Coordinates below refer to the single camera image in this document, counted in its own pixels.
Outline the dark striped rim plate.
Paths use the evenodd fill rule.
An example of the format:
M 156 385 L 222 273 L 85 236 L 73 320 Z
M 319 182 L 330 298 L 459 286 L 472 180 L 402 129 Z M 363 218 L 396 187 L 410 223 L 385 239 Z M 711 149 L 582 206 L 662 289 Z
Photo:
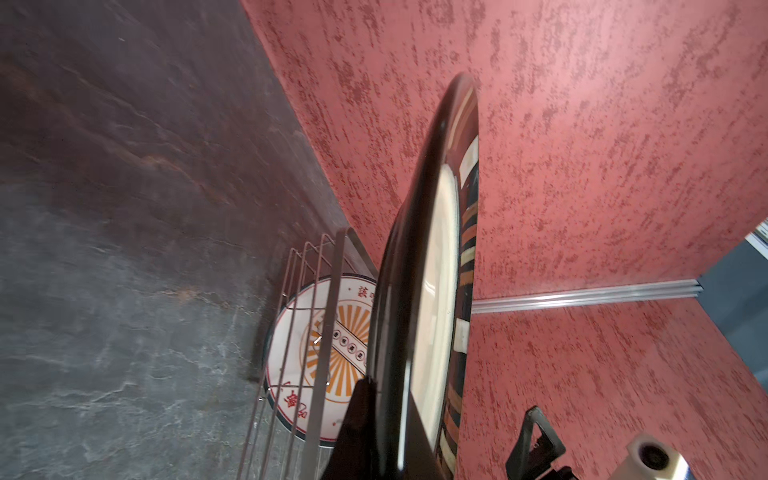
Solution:
M 479 101 L 449 84 L 387 240 L 372 311 L 375 478 L 457 470 L 480 196 Z

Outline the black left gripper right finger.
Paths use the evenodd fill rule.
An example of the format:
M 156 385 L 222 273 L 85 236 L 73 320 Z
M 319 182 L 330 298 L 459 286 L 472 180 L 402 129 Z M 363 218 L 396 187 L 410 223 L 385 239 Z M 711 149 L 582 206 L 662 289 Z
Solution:
M 517 442 L 506 464 L 508 480 L 577 480 L 569 466 L 555 469 L 552 463 L 566 448 L 538 406 L 528 409 Z

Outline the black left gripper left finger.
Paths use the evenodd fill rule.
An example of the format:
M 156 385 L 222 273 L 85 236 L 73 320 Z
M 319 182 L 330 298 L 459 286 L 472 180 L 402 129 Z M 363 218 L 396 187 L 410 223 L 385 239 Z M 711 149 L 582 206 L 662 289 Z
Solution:
M 322 480 L 375 478 L 375 382 L 359 380 Z

